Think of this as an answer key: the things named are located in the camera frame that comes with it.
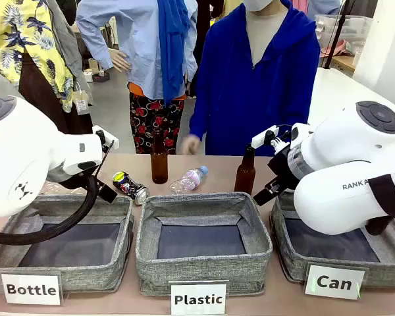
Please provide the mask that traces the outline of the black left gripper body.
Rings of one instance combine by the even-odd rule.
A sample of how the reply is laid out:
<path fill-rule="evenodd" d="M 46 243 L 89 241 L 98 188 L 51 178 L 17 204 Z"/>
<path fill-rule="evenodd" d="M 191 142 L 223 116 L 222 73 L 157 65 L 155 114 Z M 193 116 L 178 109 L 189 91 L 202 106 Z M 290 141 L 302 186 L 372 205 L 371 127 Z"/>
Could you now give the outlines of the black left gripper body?
<path fill-rule="evenodd" d="M 69 176 L 68 174 L 62 173 L 49 173 L 47 175 L 49 182 L 58 183 L 66 189 L 77 189 L 83 188 L 89 192 L 98 191 L 97 178 L 90 171 L 82 171 L 81 173 Z"/>

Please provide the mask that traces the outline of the black stand pole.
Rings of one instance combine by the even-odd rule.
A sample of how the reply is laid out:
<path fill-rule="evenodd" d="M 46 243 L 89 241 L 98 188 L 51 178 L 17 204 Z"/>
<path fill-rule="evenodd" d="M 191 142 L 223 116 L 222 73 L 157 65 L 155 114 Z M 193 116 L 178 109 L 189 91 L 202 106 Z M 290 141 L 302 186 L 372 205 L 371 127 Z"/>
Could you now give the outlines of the black stand pole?
<path fill-rule="evenodd" d="M 335 49 L 336 49 L 336 46 L 337 46 L 337 43 L 338 43 L 338 40 L 340 37 L 342 27 L 345 23 L 346 16 L 351 13 L 352 8 L 354 7 L 354 1 L 355 0 L 344 0 L 342 3 L 342 8 L 340 9 L 340 13 L 337 16 L 338 24 L 336 27 L 335 36 L 333 37 L 333 42 L 332 42 L 332 45 L 330 46 L 330 52 L 327 55 L 327 59 L 323 65 L 324 69 L 330 68 L 330 64 L 332 62 L 332 58 L 333 58 L 333 55 L 334 55 L 334 52 L 335 52 Z"/>

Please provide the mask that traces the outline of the brown skirt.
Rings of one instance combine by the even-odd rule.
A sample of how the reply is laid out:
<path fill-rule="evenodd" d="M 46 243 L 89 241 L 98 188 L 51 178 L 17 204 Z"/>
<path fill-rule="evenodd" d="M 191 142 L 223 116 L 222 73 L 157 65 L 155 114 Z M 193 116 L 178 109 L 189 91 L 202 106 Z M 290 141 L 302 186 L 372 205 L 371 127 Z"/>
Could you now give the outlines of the brown skirt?
<path fill-rule="evenodd" d="M 78 115 L 74 105 L 71 112 L 64 112 L 49 82 L 27 53 L 22 54 L 18 90 L 26 101 L 51 119 L 60 132 L 64 134 L 92 133 L 93 124 L 90 114 Z"/>

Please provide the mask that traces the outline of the person in blue hoodie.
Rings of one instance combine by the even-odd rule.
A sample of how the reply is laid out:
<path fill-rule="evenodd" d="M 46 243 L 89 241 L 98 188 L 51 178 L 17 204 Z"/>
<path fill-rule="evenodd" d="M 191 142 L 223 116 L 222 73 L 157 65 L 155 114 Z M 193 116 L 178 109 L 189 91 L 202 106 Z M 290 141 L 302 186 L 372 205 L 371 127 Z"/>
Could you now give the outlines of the person in blue hoodie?
<path fill-rule="evenodd" d="M 258 14 L 242 2 L 205 37 L 190 133 L 207 155 L 240 156 L 273 125 L 308 120 L 320 46 L 316 24 L 280 0 Z"/>

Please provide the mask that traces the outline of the yellow floral shirt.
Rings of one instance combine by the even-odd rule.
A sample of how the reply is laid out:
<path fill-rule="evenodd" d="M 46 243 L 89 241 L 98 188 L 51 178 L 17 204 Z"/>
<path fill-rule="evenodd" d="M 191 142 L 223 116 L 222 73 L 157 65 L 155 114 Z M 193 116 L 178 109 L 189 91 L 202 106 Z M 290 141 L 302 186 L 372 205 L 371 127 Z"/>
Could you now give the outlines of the yellow floral shirt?
<path fill-rule="evenodd" d="M 53 35 L 45 0 L 0 0 L 0 75 L 19 88 L 23 54 L 39 68 L 63 111 L 72 109 L 74 80 Z"/>

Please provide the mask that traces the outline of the orange undershirt hem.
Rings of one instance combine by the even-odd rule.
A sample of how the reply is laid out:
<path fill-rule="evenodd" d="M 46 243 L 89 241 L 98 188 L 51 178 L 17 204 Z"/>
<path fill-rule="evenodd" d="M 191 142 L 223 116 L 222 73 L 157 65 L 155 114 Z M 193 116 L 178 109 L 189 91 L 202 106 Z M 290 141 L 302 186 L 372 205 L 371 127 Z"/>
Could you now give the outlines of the orange undershirt hem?
<path fill-rule="evenodd" d="M 135 95 L 145 97 L 141 87 L 139 87 L 138 85 L 136 85 L 133 82 L 128 83 L 128 89 L 130 92 L 132 92 Z M 180 97 L 177 97 L 176 99 L 174 99 L 174 101 L 184 101 L 184 100 L 186 100 L 186 94 L 181 95 Z"/>

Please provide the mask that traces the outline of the crushed black drink can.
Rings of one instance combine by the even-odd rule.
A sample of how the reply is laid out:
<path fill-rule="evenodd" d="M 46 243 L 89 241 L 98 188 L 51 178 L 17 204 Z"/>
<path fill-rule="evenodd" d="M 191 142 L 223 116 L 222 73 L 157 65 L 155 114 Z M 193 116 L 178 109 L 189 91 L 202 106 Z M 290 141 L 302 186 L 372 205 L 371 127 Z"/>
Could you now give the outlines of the crushed black drink can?
<path fill-rule="evenodd" d="M 150 196 L 149 189 L 133 180 L 130 175 L 120 171 L 113 176 L 113 186 L 126 194 L 137 205 L 143 205 L 144 201 Z"/>

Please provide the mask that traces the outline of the black red floral skirt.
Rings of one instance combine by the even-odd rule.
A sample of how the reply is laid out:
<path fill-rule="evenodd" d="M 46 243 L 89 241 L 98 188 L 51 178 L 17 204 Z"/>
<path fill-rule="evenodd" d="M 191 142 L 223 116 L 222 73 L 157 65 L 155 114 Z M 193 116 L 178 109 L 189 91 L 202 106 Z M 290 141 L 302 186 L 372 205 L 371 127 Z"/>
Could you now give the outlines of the black red floral skirt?
<path fill-rule="evenodd" d="M 153 131 L 160 128 L 167 153 L 176 155 L 184 100 L 172 100 L 165 106 L 163 100 L 153 100 L 130 92 L 130 125 L 137 154 L 150 154 L 153 147 Z"/>

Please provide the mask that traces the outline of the white Bottle label sign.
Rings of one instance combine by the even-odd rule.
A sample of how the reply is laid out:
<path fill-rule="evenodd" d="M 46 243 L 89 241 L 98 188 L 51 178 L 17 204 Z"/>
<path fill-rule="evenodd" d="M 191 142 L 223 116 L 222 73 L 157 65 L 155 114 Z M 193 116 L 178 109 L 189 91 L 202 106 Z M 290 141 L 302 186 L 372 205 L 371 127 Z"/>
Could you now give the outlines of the white Bottle label sign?
<path fill-rule="evenodd" d="M 61 305 L 58 275 L 1 274 L 7 303 L 18 305 Z"/>

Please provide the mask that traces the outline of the grey cardigan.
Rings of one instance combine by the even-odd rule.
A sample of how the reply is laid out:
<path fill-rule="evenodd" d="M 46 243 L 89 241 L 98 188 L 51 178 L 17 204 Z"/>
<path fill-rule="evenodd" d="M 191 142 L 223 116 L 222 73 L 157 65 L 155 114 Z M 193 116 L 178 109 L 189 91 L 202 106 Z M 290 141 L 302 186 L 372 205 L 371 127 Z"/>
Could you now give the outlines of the grey cardigan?
<path fill-rule="evenodd" d="M 56 0 L 45 0 L 51 17 L 53 36 L 56 41 L 57 50 L 65 60 L 65 64 L 71 71 L 75 81 L 88 95 L 88 103 L 93 104 L 93 96 L 82 69 L 82 57 L 78 49 L 75 33 L 66 21 Z"/>

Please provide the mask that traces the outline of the light blue shirt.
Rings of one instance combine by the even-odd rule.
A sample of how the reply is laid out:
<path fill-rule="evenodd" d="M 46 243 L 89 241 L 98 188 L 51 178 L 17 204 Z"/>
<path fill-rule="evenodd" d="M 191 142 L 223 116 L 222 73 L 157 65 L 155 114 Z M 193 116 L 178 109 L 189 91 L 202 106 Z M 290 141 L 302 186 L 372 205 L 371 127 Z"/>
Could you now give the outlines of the light blue shirt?
<path fill-rule="evenodd" d="M 118 46 L 130 64 L 128 81 L 150 99 L 163 98 L 163 73 L 159 36 L 161 0 L 81 0 L 76 23 L 92 57 L 103 69 L 114 67 L 100 27 L 115 18 Z"/>

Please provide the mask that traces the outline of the small blue-capped plastic bottle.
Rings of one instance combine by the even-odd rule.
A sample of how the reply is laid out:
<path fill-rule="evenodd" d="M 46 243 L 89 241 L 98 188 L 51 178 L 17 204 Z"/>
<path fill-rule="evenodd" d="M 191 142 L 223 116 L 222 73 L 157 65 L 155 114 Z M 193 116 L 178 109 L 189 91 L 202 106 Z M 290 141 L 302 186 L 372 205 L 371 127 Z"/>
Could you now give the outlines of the small blue-capped plastic bottle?
<path fill-rule="evenodd" d="M 207 166 L 190 169 L 179 180 L 170 185 L 170 191 L 174 194 L 187 194 L 200 186 L 208 173 Z"/>

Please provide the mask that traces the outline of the white Can label sign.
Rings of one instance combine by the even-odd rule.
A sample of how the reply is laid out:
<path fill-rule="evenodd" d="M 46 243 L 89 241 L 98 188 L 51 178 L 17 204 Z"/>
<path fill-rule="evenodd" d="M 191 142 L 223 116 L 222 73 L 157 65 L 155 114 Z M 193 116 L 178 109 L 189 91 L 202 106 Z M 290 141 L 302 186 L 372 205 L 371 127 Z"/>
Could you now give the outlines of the white Can label sign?
<path fill-rule="evenodd" d="M 367 271 L 353 267 L 310 264 L 304 294 L 343 300 L 358 300 Z"/>

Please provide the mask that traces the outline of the blue scarf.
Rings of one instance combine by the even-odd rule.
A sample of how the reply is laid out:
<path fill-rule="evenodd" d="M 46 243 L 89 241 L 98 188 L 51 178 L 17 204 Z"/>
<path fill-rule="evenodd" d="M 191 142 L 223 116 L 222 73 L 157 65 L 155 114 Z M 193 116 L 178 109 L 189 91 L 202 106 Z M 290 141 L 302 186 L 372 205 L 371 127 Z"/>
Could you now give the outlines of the blue scarf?
<path fill-rule="evenodd" d="M 190 21 L 184 0 L 157 0 L 163 99 L 170 105 L 183 83 L 184 42 Z"/>

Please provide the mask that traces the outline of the pink cloth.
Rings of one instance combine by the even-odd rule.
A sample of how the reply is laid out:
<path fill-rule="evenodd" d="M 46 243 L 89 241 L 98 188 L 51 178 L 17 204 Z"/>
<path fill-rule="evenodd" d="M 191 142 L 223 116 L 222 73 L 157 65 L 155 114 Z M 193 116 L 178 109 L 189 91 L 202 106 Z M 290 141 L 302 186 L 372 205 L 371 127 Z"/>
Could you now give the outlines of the pink cloth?
<path fill-rule="evenodd" d="M 321 49 L 321 57 L 327 57 L 330 55 L 330 52 L 332 51 L 332 46 L 324 47 Z M 333 51 L 333 56 L 338 56 L 338 55 L 353 55 L 351 52 L 351 45 L 344 39 L 338 40 L 335 49 Z"/>

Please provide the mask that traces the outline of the brown glass bottle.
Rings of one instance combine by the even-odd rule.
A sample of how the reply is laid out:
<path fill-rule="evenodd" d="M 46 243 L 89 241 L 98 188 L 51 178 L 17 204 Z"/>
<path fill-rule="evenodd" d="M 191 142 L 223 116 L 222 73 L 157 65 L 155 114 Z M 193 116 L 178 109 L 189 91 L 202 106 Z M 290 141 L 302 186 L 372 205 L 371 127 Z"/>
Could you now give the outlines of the brown glass bottle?
<path fill-rule="evenodd" d="M 235 192 L 245 192 L 251 195 L 255 180 L 256 170 L 254 167 L 255 150 L 250 144 L 246 146 L 246 150 L 236 173 L 234 185 Z"/>
<path fill-rule="evenodd" d="M 155 184 L 164 184 L 168 180 L 168 158 L 164 144 L 163 131 L 153 131 L 153 147 L 151 152 L 151 175 Z"/>

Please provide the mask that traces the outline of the clear plastic storage boxes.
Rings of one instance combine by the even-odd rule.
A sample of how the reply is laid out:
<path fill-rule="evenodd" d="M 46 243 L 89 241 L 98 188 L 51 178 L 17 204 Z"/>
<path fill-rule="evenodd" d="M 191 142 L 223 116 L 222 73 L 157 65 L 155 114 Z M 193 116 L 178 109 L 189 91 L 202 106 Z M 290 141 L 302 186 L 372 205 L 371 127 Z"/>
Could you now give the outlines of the clear plastic storage boxes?
<path fill-rule="evenodd" d="M 330 47 L 338 30 L 340 16 L 316 14 L 316 34 L 321 49 Z M 367 39 L 373 19 L 366 16 L 347 15 L 338 40 L 363 42 Z"/>

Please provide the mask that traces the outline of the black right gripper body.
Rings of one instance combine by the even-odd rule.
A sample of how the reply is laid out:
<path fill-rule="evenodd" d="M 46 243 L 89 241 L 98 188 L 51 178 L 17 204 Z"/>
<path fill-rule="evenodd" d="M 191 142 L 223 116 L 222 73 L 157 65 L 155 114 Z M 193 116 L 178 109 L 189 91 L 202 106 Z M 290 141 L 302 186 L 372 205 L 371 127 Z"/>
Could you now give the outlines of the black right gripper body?
<path fill-rule="evenodd" d="M 268 162 L 268 167 L 276 175 L 270 182 L 270 190 L 295 190 L 299 180 L 292 174 L 288 166 L 290 145 L 286 145 Z"/>

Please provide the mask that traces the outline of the person's right hand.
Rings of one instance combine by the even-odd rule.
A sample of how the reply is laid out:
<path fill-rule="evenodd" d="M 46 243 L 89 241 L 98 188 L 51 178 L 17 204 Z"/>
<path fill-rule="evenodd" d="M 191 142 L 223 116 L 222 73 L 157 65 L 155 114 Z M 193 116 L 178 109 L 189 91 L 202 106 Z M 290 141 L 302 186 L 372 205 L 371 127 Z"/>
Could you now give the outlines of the person's right hand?
<path fill-rule="evenodd" d="M 196 155 L 201 145 L 201 139 L 194 134 L 187 135 L 182 142 L 181 154 Z"/>

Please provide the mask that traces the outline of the beige mannequin hand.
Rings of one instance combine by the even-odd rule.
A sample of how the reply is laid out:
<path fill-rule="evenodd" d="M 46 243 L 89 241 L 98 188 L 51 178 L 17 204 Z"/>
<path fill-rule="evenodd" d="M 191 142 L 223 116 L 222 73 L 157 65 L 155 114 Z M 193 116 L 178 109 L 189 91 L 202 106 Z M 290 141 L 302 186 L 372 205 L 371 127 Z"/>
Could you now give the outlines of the beige mannequin hand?
<path fill-rule="evenodd" d="M 118 49 L 109 49 L 113 67 L 119 72 L 127 72 L 131 64 L 126 60 L 127 56 Z"/>

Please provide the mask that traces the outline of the white face mask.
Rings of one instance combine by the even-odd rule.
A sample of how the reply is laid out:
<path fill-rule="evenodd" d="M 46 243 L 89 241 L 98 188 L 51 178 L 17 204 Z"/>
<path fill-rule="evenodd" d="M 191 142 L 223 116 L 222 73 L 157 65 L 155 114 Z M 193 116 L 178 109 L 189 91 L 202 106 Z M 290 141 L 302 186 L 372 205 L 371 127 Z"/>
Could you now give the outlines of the white face mask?
<path fill-rule="evenodd" d="M 280 0 L 243 0 L 243 3 L 247 11 L 258 14 L 276 13 L 283 7 Z"/>

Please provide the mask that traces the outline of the white Plastic label sign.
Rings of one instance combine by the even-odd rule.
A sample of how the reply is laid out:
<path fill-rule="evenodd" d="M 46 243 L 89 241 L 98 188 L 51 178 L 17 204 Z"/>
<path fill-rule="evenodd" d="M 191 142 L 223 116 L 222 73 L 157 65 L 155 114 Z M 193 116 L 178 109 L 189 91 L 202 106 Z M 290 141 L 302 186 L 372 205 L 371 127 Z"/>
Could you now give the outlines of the white Plastic label sign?
<path fill-rule="evenodd" d="M 227 280 L 170 282 L 172 316 L 221 316 L 226 314 Z"/>

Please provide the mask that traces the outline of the paper price tag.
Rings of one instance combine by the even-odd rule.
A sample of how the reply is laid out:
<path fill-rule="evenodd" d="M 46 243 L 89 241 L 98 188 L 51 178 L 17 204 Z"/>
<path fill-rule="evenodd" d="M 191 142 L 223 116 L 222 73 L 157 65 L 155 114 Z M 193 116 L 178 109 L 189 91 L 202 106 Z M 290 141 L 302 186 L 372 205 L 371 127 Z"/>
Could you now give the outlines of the paper price tag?
<path fill-rule="evenodd" d="M 84 90 L 73 91 L 72 101 L 76 107 L 78 115 L 89 114 L 88 95 Z"/>

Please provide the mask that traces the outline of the grey fabric basket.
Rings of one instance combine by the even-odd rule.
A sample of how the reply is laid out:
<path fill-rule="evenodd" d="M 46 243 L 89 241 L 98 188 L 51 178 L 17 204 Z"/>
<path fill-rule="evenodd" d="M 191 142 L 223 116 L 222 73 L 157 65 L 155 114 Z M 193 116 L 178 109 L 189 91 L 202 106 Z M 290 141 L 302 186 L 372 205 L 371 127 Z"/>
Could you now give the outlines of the grey fabric basket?
<path fill-rule="evenodd" d="M 175 282 L 225 281 L 230 296 L 259 295 L 272 251 L 247 193 L 149 197 L 136 238 L 140 293 L 169 296 Z"/>
<path fill-rule="evenodd" d="M 65 233 L 38 244 L 0 245 L 3 274 L 57 275 L 63 292 L 114 292 L 123 278 L 134 234 L 132 200 L 95 201 Z"/>
<path fill-rule="evenodd" d="M 321 234 L 309 228 L 294 208 L 294 194 L 285 191 L 274 202 L 271 226 L 287 279 L 304 283 L 310 264 L 362 269 L 363 286 L 395 288 L 395 219 L 377 236 L 365 228 Z"/>

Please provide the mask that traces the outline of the pink hanging garment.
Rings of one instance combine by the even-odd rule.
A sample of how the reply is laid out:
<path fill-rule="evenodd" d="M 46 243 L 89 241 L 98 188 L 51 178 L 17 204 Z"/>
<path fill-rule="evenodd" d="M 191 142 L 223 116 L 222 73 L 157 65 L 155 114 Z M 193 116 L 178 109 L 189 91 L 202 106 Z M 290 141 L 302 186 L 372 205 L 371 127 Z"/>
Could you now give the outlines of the pink hanging garment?
<path fill-rule="evenodd" d="M 309 0 L 291 0 L 291 2 L 295 9 L 307 14 Z"/>

